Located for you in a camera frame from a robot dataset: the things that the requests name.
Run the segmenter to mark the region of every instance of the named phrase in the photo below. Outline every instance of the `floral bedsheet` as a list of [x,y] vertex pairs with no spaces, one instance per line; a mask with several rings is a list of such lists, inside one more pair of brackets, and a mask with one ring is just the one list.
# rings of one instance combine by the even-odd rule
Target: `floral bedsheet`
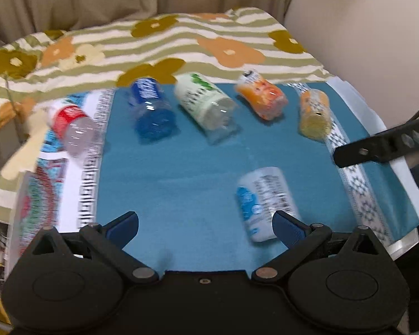
[[[324,81],[331,76],[280,23],[254,7],[38,32],[0,49],[0,126],[15,115],[6,80],[19,118],[26,121],[39,102],[126,87],[142,76],[175,83],[175,75],[198,71],[215,83],[230,83],[249,69],[271,82]],[[0,174],[3,222],[9,221],[19,171],[24,169],[19,163],[15,167]]]

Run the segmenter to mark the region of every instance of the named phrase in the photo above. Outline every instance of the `bottle with red label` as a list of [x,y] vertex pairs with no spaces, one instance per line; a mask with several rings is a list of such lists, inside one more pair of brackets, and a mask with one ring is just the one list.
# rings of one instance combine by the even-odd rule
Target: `bottle with red label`
[[79,157],[94,141],[97,126],[68,99],[55,101],[47,110],[49,125],[72,157]]

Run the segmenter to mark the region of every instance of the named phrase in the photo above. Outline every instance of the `yellow bottle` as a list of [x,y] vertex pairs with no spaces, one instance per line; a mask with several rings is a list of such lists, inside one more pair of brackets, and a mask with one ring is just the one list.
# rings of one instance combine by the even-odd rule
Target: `yellow bottle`
[[300,102],[300,132],[312,140],[324,140],[332,129],[329,97],[321,90],[309,89],[301,93]]

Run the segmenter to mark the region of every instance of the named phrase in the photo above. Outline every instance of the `screw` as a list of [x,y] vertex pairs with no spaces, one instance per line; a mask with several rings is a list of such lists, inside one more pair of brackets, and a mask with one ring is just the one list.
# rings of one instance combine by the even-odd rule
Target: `screw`
[[271,267],[262,267],[256,270],[256,276],[264,279],[273,278],[278,275],[278,271]]
[[132,272],[132,275],[138,279],[150,278],[155,274],[155,271],[149,267],[139,267]]

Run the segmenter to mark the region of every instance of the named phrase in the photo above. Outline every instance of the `wall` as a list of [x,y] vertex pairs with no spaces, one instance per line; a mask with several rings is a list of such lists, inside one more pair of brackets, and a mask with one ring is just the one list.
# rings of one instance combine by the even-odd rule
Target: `wall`
[[419,109],[419,0],[292,0],[285,26],[387,126]]

